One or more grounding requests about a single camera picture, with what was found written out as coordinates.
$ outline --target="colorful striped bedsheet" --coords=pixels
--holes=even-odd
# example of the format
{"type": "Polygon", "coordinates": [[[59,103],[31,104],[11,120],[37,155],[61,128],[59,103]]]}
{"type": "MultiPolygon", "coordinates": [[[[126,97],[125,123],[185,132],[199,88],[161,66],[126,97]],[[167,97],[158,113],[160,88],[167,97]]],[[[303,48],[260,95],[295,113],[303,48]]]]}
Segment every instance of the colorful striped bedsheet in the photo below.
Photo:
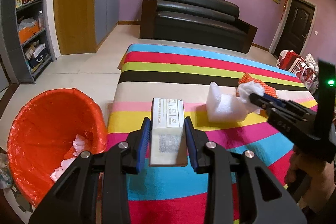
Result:
{"type": "MultiPolygon", "coordinates": [[[[250,149],[284,184],[292,143],[266,118],[251,113],[243,122],[209,123],[205,102],[210,82],[223,93],[235,94],[244,73],[277,90],[277,95],[316,109],[316,101],[300,80],[284,70],[229,55],[162,45],[131,45],[121,63],[121,75],[108,125],[108,148],[138,130],[151,116],[154,97],[184,101],[185,116],[209,140],[237,153],[250,149]]],[[[128,198],[132,224],[201,224],[204,219],[207,175],[187,167],[145,168],[129,175],[128,198]]],[[[235,177],[232,176],[234,217],[238,222],[235,177]]]]}

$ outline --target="white tissue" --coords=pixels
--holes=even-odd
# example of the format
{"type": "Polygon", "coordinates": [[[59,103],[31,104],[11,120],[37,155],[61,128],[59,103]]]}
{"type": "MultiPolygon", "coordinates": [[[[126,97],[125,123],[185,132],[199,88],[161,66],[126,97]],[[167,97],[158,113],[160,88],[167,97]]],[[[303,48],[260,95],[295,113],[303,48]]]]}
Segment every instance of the white tissue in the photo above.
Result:
{"type": "Polygon", "coordinates": [[[259,107],[250,102],[250,95],[251,93],[256,93],[260,96],[264,96],[265,89],[260,83],[255,83],[253,81],[242,83],[238,86],[237,91],[239,94],[238,100],[241,100],[245,104],[248,113],[259,109],[259,107]]]}
{"type": "Polygon", "coordinates": [[[76,158],[71,158],[68,160],[62,160],[61,167],[56,168],[55,171],[51,174],[50,178],[53,182],[56,182],[60,176],[64,173],[64,171],[73,163],[76,158]]]}
{"type": "Polygon", "coordinates": [[[247,114],[258,109],[250,102],[249,95],[256,93],[264,95],[264,88],[253,81],[238,86],[240,97],[230,94],[221,94],[216,83],[211,82],[206,102],[209,122],[241,122],[247,114]]]}
{"type": "Polygon", "coordinates": [[[210,122],[243,121],[248,112],[235,95],[221,94],[216,83],[211,82],[206,102],[210,122]]]}
{"type": "Polygon", "coordinates": [[[75,152],[73,152],[74,156],[78,156],[85,150],[90,150],[87,145],[88,140],[81,135],[76,135],[76,139],[72,142],[73,148],[75,152]]]}

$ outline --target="human hand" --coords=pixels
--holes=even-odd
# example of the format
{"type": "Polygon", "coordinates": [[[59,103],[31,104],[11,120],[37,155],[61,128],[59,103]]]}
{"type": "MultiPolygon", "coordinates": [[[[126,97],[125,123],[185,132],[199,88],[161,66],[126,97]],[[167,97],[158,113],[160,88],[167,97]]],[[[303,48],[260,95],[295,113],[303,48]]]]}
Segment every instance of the human hand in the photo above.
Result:
{"type": "Polygon", "coordinates": [[[285,176],[285,183],[296,180],[295,171],[301,169],[311,177],[310,187],[303,195],[304,202],[318,213],[329,200],[336,186],[334,183],[334,162],[321,161],[300,151],[295,145],[289,162],[290,167],[285,176]]]}

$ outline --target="black leather sofa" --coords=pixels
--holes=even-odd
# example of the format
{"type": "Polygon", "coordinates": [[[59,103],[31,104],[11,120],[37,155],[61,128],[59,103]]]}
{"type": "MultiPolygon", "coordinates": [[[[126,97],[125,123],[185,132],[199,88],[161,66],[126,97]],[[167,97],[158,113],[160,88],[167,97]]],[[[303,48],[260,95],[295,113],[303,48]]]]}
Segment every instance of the black leather sofa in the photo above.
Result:
{"type": "Polygon", "coordinates": [[[247,53],[257,28],[225,0],[143,0],[140,38],[190,42],[247,53]]]}

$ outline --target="qr code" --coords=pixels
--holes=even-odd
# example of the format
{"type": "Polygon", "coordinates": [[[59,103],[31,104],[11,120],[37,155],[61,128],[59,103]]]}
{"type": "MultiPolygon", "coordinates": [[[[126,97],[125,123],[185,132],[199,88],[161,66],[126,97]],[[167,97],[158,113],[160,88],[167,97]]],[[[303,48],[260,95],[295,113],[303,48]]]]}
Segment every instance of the qr code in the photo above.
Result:
{"type": "Polygon", "coordinates": [[[177,153],[179,151],[181,138],[176,135],[160,134],[159,135],[159,152],[177,153]]]}

